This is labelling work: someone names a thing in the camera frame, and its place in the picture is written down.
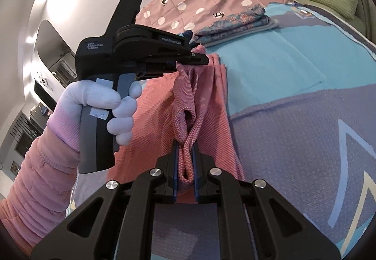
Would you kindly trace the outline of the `pink sleeved left forearm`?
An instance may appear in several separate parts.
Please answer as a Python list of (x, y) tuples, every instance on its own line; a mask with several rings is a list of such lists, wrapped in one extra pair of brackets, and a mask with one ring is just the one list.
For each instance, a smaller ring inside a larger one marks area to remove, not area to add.
[(29, 256), (65, 218), (79, 164), (79, 128), (80, 111), (69, 114), (57, 105), (1, 201), (1, 231), (21, 255)]

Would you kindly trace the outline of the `white gloved left hand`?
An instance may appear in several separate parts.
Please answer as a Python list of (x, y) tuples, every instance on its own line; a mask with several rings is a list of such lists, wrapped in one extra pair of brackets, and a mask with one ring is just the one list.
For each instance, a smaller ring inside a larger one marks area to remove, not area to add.
[(129, 88), (129, 95), (121, 98), (114, 89), (100, 85), (94, 81), (83, 80), (71, 83), (62, 93), (54, 113), (48, 120), (49, 128), (72, 149), (79, 152), (79, 132), (81, 114), (84, 107), (112, 112), (106, 130), (115, 136), (116, 143), (125, 146), (132, 139), (134, 125), (133, 115), (137, 109), (137, 101), (142, 94), (142, 86), (134, 81)]

